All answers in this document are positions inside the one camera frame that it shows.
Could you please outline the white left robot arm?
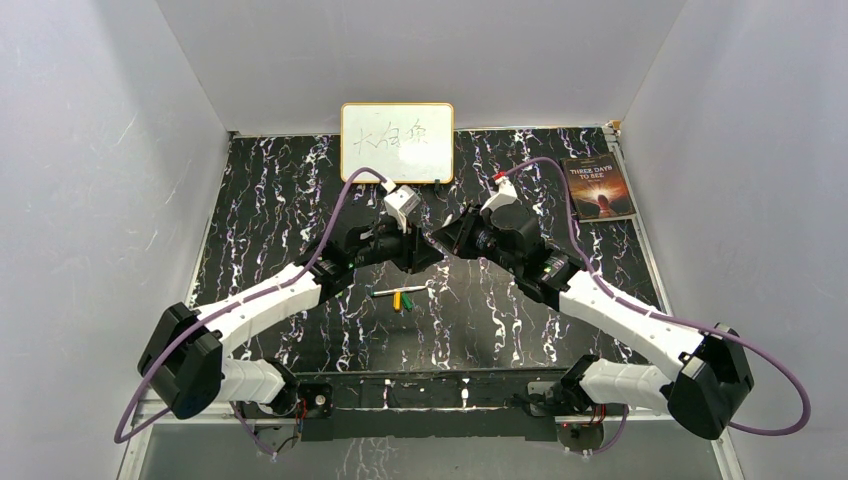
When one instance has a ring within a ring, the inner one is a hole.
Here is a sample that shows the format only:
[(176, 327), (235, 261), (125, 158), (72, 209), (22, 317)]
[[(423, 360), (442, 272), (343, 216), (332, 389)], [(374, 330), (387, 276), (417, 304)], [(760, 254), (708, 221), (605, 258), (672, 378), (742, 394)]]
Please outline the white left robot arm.
[(385, 262), (416, 274), (444, 258), (421, 230), (385, 217), (316, 239), (271, 278), (217, 303), (168, 307), (138, 362), (138, 372), (178, 419), (214, 402), (252, 402), (289, 416), (303, 400), (301, 383), (274, 358), (237, 360), (231, 353), (295, 314), (317, 307), (354, 283), (357, 269)]

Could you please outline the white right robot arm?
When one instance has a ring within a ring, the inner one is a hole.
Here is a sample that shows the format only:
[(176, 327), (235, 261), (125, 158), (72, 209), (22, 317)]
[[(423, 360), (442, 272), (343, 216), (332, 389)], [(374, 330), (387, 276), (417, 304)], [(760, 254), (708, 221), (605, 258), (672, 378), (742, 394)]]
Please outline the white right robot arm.
[(655, 319), (652, 306), (545, 240), (535, 214), (518, 203), (495, 210), (469, 206), (432, 236), (458, 258), (498, 265), (531, 300), (600, 329), (646, 359), (625, 365), (583, 356), (557, 388), (577, 414), (600, 404), (628, 404), (668, 414), (690, 433), (716, 440), (753, 389), (744, 348), (731, 339), (734, 330)]

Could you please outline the green pen cap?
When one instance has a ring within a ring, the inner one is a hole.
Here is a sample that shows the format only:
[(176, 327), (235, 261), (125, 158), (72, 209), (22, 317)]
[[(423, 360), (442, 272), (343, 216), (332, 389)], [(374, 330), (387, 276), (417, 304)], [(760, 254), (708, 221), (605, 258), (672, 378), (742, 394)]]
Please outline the green pen cap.
[(401, 294), (401, 302), (406, 311), (412, 311), (414, 309), (414, 304), (406, 293)]

